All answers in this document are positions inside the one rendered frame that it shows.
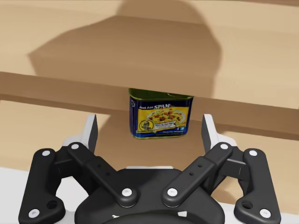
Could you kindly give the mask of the pale wooden shelf unit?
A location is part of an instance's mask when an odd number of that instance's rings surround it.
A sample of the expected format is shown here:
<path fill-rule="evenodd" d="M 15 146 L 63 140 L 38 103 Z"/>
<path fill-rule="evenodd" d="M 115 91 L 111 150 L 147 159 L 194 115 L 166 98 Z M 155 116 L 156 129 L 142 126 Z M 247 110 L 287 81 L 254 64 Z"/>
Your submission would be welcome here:
<path fill-rule="evenodd" d="M 129 88 L 194 96 L 188 133 L 134 139 Z M 0 0 L 0 167 L 28 170 L 89 113 L 115 169 L 184 169 L 209 113 L 299 214 L 299 0 Z"/>

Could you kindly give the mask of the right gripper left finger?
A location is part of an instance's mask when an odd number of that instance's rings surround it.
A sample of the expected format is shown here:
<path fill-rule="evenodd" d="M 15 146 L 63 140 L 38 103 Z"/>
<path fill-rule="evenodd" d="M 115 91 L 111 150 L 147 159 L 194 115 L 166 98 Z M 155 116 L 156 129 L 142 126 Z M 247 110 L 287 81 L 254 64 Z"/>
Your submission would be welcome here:
<path fill-rule="evenodd" d="M 97 117 L 91 114 L 82 133 L 67 138 L 58 151 L 45 148 L 34 153 L 18 216 L 20 224 L 54 224 L 62 220 L 66 210 L 56 192 L 61 180 L 70 176 L 88 193 L 103 187 L 121 207 L 137 203 L 138 192 L 94 154 L 97 138 Z"/>

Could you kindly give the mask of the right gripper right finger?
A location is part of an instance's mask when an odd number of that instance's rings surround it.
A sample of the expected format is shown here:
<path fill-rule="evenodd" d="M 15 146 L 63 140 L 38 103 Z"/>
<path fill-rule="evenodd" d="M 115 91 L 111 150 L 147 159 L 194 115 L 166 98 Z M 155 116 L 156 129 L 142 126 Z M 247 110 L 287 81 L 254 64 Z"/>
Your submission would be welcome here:
<path fill-rule="evenodd" d="M 281 214 L 266 154 L 241 151 L 236 141 L 217 133 L 213 117 L 204 114 L 201 136 L 205 155 L 193 161 L 163 190 L 165 206 L 180 206 L 199 186 L 211 194 L 227 176 L 238 180 L 243 197 L 236 201 L 235 218 L 244 224 L 280 224 Z"/>

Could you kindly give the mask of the green and blue rectangular can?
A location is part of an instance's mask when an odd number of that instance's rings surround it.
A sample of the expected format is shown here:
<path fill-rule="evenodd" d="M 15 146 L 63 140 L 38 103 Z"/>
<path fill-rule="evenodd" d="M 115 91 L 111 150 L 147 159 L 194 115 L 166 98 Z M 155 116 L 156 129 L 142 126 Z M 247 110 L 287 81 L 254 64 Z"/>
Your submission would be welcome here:
<path fill-rule="evenodd" d="M 175 138 L 186 135 L 193 96 L 129 89 L 129 126 L 136 139 Z"/>

